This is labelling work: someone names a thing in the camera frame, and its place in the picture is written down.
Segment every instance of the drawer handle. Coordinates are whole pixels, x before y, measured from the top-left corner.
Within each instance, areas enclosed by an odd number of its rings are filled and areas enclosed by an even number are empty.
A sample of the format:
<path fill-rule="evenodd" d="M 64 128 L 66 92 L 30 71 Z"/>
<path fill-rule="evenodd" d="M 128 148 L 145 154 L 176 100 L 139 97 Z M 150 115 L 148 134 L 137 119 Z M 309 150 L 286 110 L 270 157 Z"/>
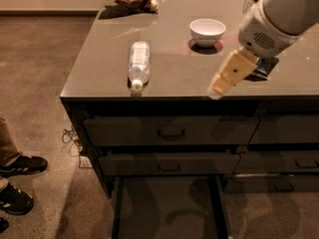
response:
<path fill-rule="evenodd" d="M 313 158 L 304 158 L 296 160 L 296 163 L 300 169 L 310 169 L 310 168 L 317 168 L 318 162 Z"/>
<path fill-rule="evenodd" d="M 277 192 L 292 192 L 295 188 L 290 183 L 277 183 L 275 189 Z"/>
<path fill-rule="evenodd" d="M 167 166 L 167 167 L 162 167 L 159 164 L 159 171 L 160 172 L 179 172 L 180 171 L 180 165 L 176 164 L 176 165 L 172 165 L 171 167 Z"/>
<path fill-rule="evenodd" d="M 158 136 L 159 138 L 163 140 L 178 140 L 185 138 L 185 130 L 182 129 L 180 133 L 177 134 L 170 134 L 170 133 L 162 133 L 160 130 L 158 130 Z"/>

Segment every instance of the open drawer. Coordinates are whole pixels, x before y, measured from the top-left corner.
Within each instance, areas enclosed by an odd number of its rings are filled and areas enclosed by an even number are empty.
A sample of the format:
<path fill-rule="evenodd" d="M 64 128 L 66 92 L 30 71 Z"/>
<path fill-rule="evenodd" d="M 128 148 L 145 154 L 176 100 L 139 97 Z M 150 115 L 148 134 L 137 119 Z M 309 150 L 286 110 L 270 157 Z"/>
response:
<path fill-rule="evenodd" d="M 109 238 L 232 238 L 218 177 L 117 177 Z"/>

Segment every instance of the drawer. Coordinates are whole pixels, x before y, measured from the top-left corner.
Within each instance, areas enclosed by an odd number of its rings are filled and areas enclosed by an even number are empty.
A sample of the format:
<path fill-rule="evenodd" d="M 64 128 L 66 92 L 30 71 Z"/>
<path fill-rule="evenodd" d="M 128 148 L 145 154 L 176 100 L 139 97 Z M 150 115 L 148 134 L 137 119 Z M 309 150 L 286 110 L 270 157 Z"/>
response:
<path fill-rule="evenodd" d="M 93 146 L 247 144 L 258 120 L 242 117 L 108 117 L 87 119 Z"/>
<path fill-rule="evenodd" d="M 277 175 L 228 179 L 225 192 L 319 192 L 319 176 Z"/>
<path fill-rule="evenodd" d="M 319 172 L 319 150 L 250 151 L 242 154 L 235 173 Z"/>
<path fill-rule="evenodd" d="M 108 238 L 232 238 L 217 177 L 116 178 L 111 224 Z"/>
<path fill-rule="evenodd" d="M 232 173 L 239 155 L 225 153 L 108 153 L 99 158 L 105 175 Z"/>
<path fill-rule="evenodd" d="M 319 116 L 262 118 L 251 144 L 319 142 Z"/>

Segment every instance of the countertop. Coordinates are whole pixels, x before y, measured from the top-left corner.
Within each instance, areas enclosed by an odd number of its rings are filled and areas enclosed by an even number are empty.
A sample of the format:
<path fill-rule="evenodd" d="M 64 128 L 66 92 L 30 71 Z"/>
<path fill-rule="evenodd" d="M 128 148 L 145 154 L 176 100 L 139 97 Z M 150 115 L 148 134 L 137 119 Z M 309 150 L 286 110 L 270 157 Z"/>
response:
<path fill-rule="evenodd" d="M 151 46 L 151 76 L 140 99 L 209 99 L 206 90 L 212 77 L 225 56 L 240 48 L 239 24 L 252 1 L 158 1 L 158 14 L 132 14 L 106 2 L 61 93 L 62 100 L 132 99 L 129 53 L 138 40 Z M 226 26 L 215 48 L 200 49 L 192 41 L 189 24 L 198 18 L 213 18 Z M 318 40 L 317 24 L 278 56 L 268 81 L 241 81 L 223 98 L 318 98 Z"/>

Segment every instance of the bottle cap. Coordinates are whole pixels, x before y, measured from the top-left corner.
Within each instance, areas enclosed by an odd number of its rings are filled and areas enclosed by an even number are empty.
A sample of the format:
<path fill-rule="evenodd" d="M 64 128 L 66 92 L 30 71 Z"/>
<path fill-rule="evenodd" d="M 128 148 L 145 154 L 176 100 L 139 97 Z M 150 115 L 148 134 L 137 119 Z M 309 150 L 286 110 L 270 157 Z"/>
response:
<path fill-rule="evenodd" d="M 143 89 L 143 82 L 139 79 L 132 80 L 132 92 L 138 93 Z"/>

